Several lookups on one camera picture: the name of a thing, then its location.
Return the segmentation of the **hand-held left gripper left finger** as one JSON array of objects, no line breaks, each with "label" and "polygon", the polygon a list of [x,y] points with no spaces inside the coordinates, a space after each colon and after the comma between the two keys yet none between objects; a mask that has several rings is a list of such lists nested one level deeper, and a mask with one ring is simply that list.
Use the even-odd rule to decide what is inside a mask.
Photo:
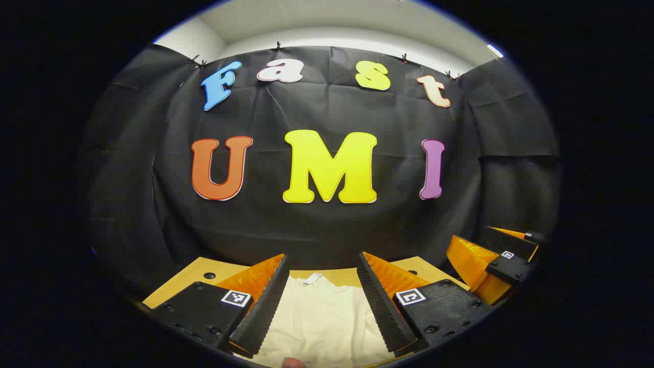
[{"label": "hand-held left gripper left finger", "polygon": [[152,294],[152,317],[212,351],[259,353],[290,274],[280,254],[253,266],[198,257]]}]

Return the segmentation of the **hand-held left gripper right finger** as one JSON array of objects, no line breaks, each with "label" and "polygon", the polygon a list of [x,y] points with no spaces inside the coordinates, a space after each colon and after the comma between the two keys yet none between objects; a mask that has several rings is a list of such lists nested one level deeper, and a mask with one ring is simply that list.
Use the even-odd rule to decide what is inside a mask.
[{"label": "hand-held left gripper right finger", "polygon": [[358,259],[367,302],[388,351],[397,358],[441,350],[494,311],[453,280],[430,283],[365,252]]}]

